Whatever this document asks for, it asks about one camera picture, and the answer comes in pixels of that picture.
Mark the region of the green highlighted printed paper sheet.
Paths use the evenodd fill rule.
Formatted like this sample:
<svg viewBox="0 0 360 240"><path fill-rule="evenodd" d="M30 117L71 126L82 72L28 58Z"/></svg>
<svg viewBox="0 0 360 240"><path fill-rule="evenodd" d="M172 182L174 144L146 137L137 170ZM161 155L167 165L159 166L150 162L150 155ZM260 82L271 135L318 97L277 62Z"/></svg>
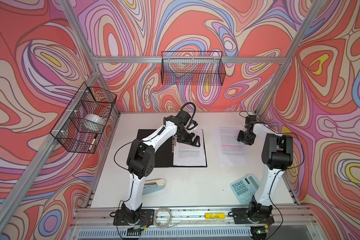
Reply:
<svg viewBox="0 0 360 240"><path fill-rule="evenodd" d="M194 133L200 137L200 146L194 147L178 143L175 139L173 165L175 167L207 167L207 155L205 151L204 131L195 130Z"/></svg>

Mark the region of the black file folder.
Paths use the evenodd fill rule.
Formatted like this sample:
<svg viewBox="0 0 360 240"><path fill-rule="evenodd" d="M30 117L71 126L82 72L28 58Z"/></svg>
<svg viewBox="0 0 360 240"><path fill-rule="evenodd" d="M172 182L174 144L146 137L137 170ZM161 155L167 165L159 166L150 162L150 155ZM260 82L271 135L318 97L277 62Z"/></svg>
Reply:
<svg viewBox="0 0 360 240"><path fill-rule="evenodd" d="M155 153L156 168L186 168L173 165L172 138L167 139Z"/></svg>

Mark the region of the metal folder clip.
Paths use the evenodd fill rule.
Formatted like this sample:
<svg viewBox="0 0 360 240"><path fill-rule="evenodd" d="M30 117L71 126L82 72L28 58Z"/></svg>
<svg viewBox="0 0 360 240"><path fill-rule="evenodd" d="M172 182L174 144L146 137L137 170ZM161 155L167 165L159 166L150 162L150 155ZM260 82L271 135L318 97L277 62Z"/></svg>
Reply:
<svg viewBox="0 0 360 240"><path fill-rule="evenodd" d="M172 154L175 152L175 146L176 146L176 137L172 137Z"/></svg>

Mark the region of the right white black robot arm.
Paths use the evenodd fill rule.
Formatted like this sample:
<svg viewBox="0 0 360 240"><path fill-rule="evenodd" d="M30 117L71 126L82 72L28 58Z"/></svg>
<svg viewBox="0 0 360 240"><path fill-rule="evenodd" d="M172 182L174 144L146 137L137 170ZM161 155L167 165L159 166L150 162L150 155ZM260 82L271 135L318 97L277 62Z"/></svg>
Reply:
<svg viewBox="0 0 360 240"><path fill-rule="evenodd" d="M271 217L273 199L279 180L293 163L293 137L277 133L267 125L248 124L240 130L237 141L251 146L255 138L264 139L261 159L264 164L260 186L252 196L247 210L248 220L257 224Z"/></svg>

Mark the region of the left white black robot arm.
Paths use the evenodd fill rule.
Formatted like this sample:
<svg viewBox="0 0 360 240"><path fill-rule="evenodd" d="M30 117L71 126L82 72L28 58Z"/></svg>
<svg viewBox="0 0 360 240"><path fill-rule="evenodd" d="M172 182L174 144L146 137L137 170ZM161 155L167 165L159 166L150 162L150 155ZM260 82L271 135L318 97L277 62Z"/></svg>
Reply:
<svg viewBox="0 0 360 240"><path fill-rule="evenodd" d="M156 151L173 136L181 144L200 147L200 137L192 132L196 126L197 122L189 113L179 111L175 116L164 118L163 125L148 137L131 142L127 157L127 170L130 173L128 199L122 203L115 218L129 225L140 221L143 189L146 178L155 167Z"/></svg>

